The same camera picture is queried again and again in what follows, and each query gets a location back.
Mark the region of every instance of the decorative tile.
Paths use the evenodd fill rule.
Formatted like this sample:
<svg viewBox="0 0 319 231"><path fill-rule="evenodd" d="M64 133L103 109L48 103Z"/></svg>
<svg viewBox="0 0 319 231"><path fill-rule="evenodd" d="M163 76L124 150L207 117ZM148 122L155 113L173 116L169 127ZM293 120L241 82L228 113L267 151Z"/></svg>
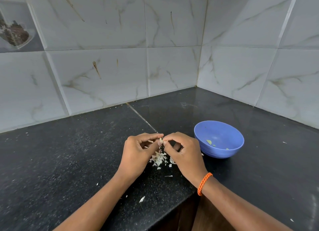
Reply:
<svg viewBox="0 0 319 231"><path fill-rule="evenodd" d="M208 0L203 45L277 48L291 0Z"/></svg>
<svg viewBox="0 0 319 231"><path fill-rule="evenodd" d="M200 46L147 48L149 95L196 86Z"/></svg>
<svg viewBox="0 0 319 231"><path fill-rule="evenodd" d="M47 55L70 115L147 97L146 48Z"/></svg>
<svg viewBox="0 0 319 231"><path fill-rule="evenodd" d="M147 47L202 44L207 0L145 0Z"/></svg>
<svg viewBox="0 0 319 231"><path fill-rule="evenodd" d="M0 52L43 51L25 0L0 0Z"/></svg>
<svg viewBox="0 0 319 231"><path fill-rule="evenodd" d="M319 50L279 49L257 107L319 129Z"/></svg>
<svg viewBox="0 0 319 231"><path fill-rule="evenodd" d="M203 46L197 86L254 106L276 51Z"/></svg>
<svg viewBox="0 0 319 231"><path fill-rule="evenodd" d="M27 0L46 50L145 47L144 0Z"/></svg>
<svg viewBox="0 0 319 231"><path fill-rule="evenodd" d="M319 48L318 0L297 0L280 48Z"/></svg>
<svg viewBox="0 0 319 231"><path fill-rule="evenodd" d="M44 52L0 54L0 132L66 116Z"/></svg>

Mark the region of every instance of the person's right hand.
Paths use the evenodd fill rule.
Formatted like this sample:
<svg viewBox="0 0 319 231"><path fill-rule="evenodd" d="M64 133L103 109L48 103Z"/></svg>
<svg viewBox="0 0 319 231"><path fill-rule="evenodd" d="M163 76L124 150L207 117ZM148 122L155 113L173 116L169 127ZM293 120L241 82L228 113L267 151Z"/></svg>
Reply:
<svg viewBox="0 0 319 231"><path fill-rule="evenodd" d="M168 141L174 140L174 147ZM180 132L172 133L163 138L164 151L173 158L181 173L196 188L208 173L197 139Z"/></svg>

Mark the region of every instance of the blue bowl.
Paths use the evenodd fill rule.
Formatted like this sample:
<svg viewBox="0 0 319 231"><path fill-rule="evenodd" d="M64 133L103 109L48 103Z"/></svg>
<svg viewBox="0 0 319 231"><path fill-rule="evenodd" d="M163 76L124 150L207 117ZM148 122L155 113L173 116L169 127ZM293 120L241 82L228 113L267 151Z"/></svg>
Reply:
<svg viewBox="0 0 319 231"><path fill-rule="evenodd" d="M233 156L244 145L241 132L219 121L207 120L196 124L194 134L202 152L218 159Z"/></svg>

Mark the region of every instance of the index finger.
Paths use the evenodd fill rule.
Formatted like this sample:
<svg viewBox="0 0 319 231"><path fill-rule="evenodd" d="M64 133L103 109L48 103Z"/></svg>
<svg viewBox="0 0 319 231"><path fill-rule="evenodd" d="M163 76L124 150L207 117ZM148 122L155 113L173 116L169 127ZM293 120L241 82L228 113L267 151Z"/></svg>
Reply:
<svg viewBox="0 0 319 231"><path fill-rule="evenodd" d="M183 133L180 133L180 132L176 132L176 133L171 133L171 134L165 136L163 138L163 141L174 140L174 141L180 143L182 146L184 146L185 141L187 140L187 138L190 138L190 137L188 135L186 135L186 134L183 134Z"/></svg>
<svg viewBox="0 0 319 231"><path fill-rule="evenodd" d="M154 134L139 134L137 137L138 142L142 143L142 142L146 142L148 140L152 140L152 139L159 139L162 138L164 136L164 134L159 134L159 133L154 133Z"/></svg>

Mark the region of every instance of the person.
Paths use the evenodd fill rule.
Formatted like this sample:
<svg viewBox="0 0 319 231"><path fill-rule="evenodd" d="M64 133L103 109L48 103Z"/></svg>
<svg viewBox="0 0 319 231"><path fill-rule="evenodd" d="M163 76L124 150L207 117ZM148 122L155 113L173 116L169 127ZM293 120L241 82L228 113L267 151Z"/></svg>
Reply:
<svg viewBox="0 0 319 231"><path fill-rule="evenodd" d="M118 171L91 199L63 221L54 231L98 231L126 189L144 171L150 157L161 146L163 134L130 136L124 144ZM175 141L172 147L169 141ZM208 173L198 140L180 132L163 138L164 151L196 188ZM237 196L210 176L201 190L237 231L291 231L290 228Z"/></svg>

